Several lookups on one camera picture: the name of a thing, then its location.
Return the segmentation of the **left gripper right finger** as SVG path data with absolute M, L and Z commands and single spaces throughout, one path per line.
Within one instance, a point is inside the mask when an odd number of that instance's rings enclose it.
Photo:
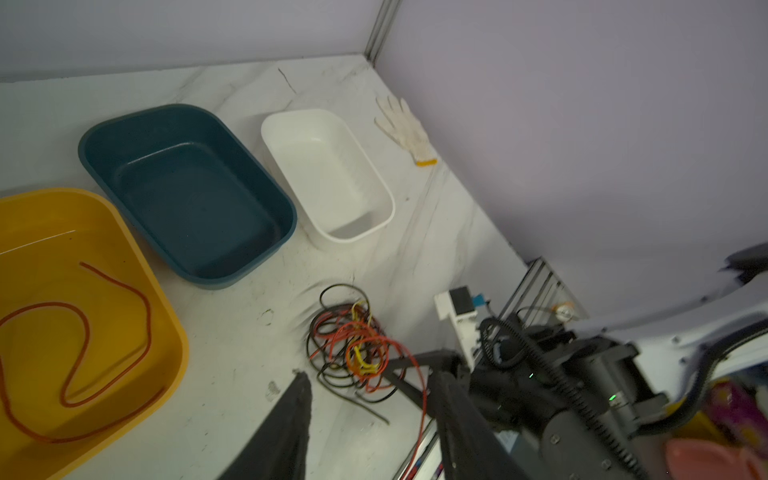
M 526 479 L 477 410 L 469 395 L 449 373 L 430 375 L 428 408 L 437 423 L 442 465 L 447 479 Z

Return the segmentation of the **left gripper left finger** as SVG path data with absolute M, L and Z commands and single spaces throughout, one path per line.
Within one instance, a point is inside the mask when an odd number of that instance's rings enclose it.
M 299 372 L 219 479 L 305 479 L 311 404 L 311 382 Z

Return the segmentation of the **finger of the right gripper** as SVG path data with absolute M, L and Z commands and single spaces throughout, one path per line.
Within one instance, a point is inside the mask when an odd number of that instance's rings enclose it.
M 400 393 L 411 400 L 418 408 L 422 411 L 428 411 L 430 408 L 429 376 L 425 375 L 422 370 L 417 370 L 419 385 L 413 385 L 405 379 L 404 374 L 406 373 L 406 370 L 401 370 L 399 373 L 395 371 L 385 371 L 382 376 Z
M 465 374 L 465 361 L 454 350 L 433 350 L 411 356 L 405 355 L 389 361 L 390 371 L 404 370 L 412 367 L 429 367 L 432 370 L 444 371 L 452 375 Z

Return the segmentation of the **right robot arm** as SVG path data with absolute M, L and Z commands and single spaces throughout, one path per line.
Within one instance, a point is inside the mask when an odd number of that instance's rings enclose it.
M 700 410 L 711 381 L 767 359 L 767 248 L 730 255 L 730 286 L 635 317 L 529 325 L 525 310 L 439 314 L 460 351 L 392 360 L 383 375 L 436 425 L 449 479 L 524 479 L 525 461 L 499 439 L 514 431 L 557 479 L 645 479 L 636 438 L 669 433 Z

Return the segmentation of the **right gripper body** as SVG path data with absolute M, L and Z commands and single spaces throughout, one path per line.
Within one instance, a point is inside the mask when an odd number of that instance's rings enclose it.
M 469 396 L 496 431 L 512 430 L 540 438 L 549 423 L 569 406 L 528 352 L 517 349 L 504 360 L 471 356 Z

